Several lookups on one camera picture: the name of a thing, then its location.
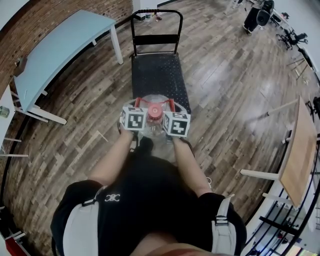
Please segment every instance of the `speaker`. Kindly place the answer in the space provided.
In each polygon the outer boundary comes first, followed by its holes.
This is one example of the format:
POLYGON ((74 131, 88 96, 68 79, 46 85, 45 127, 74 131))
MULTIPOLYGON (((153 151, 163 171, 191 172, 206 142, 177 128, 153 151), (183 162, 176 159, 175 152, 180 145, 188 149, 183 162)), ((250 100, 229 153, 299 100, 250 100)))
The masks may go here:
POLYGON ((271 14, 274 11, 274 7, 275 2, 273 0, 264 1, 263 6, 256 17, 256 22, 259 26, 263 27, 268 23, 271 14))
POLYGON ((267 25, 268 21, 270 19, 270 13, 266 12, 265 10, 260 10, 258 12, 258 15, 256 16, 256 22, 259 26, 265 26, 267 25))

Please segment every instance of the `metal railing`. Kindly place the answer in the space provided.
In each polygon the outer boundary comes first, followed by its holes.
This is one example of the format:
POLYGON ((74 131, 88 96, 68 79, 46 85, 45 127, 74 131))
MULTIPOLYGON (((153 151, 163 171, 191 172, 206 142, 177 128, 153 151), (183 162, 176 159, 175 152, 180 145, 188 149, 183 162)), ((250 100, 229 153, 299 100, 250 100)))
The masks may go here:
MULTIPOLYGON (((249 256, 253 251, 258 251, 258 255, 271 256, 272 253, 275 253, 277 255, 285 256, 289 252, 289 250, 292 248, 292 246, 298 241, 300 235, 302 234, 303 230, 307 226, 308 220, 310 219, 310 216, 311 216, 314 209, 316 210, 316 217, 317 217, 316 218, 316 229, 320 230, 320 202, 318 201, 319 194, 320 194, 320 182, 319 182, 319 179, 320 179, 320 175, 319 175, 319 173, 320 173, 320 156, 319 156, 319 150, 320 150, 320 145, 319 145, 319 143, 317 143, 316 154, 315 154, 315 158, 313 161, 313 167, 312 167, 312 172, 311 172, 311 179, 308 184, 306 194, 302 200, 301 205, 297 209, 295 216, 294 217, 290 216, 290 214, 293 213, 293 206, 291 206, 288 210, 286 209, 287 212, 285 214, 284 219, 281 221, 281 223, 276 222, 278 220, 280 214, 281 213, 284 214, 285 204, 283 203, 282 206, 279 208, 279 211, 276 213, 276 216, 273 219, 269 219, 271 213, 273 212, 273 210, 275 209, 275 207, 278 204, 278 201, 275 201, 274 204, 272 205, 271 209, 267 213, 267 215, 261 216, 259 218, 260 220, 262 220, 262 223, 255 230, 252 237, 247 241, 246 245, 249 244, 249 242, 252 239, 254 239, 254 237, 260 232, 261 228, 264 225, 268 225, 268 227, 264 231, 262 236, 259 238, 259 240, 253 245, 251 250, 246 254, 246 256, 249 256), (309 193, 310 188, 313 184, 315 186, 315 188, 314 188, 315 193, 314 193, 312 202, 310 204, 308 211, 305 214, 305 217, 304 217, 302 223, 299 225, 299 227, 296 227, 297 226, 296 225, 297 218, 298 217, 301 218, 301 210, 303 209, 303 206, 304 206, 306 199, 308 197, 308 193, 309 193), (270 229, 272 227, 276 228, 276 230, 275 230, 274 234, 271 235, 271 238, 269 239, 269 241, 266 241, 266 239, 264 239, 264 238, 266 237, 267 234, 270 235, 270 229), (284 232, 284 234, 282 233, 281 238, 279 238, 279 234, 281 232, 284 232), (287 239, 289 234, 293 236, 291 239, 287 239), (284 249, 284 251, 282 253, 277 252, 277 249, 279 248, 279 246, 282 245, 286 239, 288 240, 288 244, 287 244, 286 248, 284 249), (259 246, 259 245, 263 246, 263 248, 261 250, 257 250, 257 246, 259 246)), ((284 189, 282 189, 282 191, 280 192, 279 197, 281 197, 283 195, 283 192, 284 192, 284 189)))

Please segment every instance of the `person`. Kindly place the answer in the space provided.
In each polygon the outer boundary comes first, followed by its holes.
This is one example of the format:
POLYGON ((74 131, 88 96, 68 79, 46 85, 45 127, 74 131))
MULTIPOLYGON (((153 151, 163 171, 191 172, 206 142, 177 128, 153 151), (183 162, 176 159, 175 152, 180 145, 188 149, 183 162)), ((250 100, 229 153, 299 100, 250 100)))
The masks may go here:
MULTIPOLYGON (((130 152, 134 135, 122 124, 120 131, 88 179, 67 187, 54 212, 50 228, 60 255, 71 212, 95 196, 99 256, 213 255, 212 221, 225 197, 212 192, 189 145, 172 139, 176 167, 152 156, 146 137, 130 152)), ((234 254, 240 255, 247 232, 231 203, 227 219, 236 231, 234 254)))

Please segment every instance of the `shoe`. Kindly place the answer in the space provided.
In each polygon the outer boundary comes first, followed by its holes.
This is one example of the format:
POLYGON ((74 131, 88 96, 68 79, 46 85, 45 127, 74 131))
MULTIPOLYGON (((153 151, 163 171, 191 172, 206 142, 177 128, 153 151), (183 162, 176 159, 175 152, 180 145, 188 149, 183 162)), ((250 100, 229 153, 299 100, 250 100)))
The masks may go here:
POLYGON ((148 137, 142 137, 142 139, 140 140, 139 146, 136 148, 136 151, 142 154, 150 155, 153 148, 154 148, 154 142, 152 141, 152 139, 148 137))

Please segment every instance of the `black equipment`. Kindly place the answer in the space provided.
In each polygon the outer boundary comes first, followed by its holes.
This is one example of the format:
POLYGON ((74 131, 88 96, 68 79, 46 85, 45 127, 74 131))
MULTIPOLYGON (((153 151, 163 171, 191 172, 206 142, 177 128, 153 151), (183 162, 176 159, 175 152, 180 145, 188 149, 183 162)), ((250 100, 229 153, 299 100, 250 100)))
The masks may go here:
POLYGON ((319 119, 320 119, 320 97, 314 97, 313 105, 314 105, 314 109, 315 109, 315 111, 313 111, 313 112, 317 113, 319 116, 319 119))
POLYGON ((259 26, 263 27, 268 23, 274 7, 275 2, 273 0, 268 0, 263 3, 261 10, 258 12, 256 17, 256 22, 259 26))
MULTIPOLYGON (((281 14, 283 15, 283 17, 286 20, 288 20, 290 17, 289 14, 286 12, 281 12, 281 14)), ((271 23, 274 23, 276 27, 279 26, 281 23, 281 19, 279 17, 277 17, 275 14, 271 16, 270 21, 271 21, 271 23)))
POLYGON ((131 31, 133 41, 132 92, 133 98, 143 98, 147 95, 163 95, 182 105, 191 113, 188 94, 182 74, 178 43, 182 30, 183 16, 176 10, 138 10, 131 16, 131 31), (180 16, 177 34, 136 35, 134 17, 143 13, 176 13, 180 16), (137 52, 137 46, 175 44, 174 51, 137 52))
POLYGON ((287 50, 289 48, 291 48, 292 50, 293 46, 296 46, 297 44, 300 44, 300 43, 308 44, 308 40, 305 39, 308 37, 306 33, 296 34, 294 29, 292 30, 285 29, 284 33, 285 35, 283 34, 276 34, 276 35, 280 37, 279 41, 284 42, 287 50))

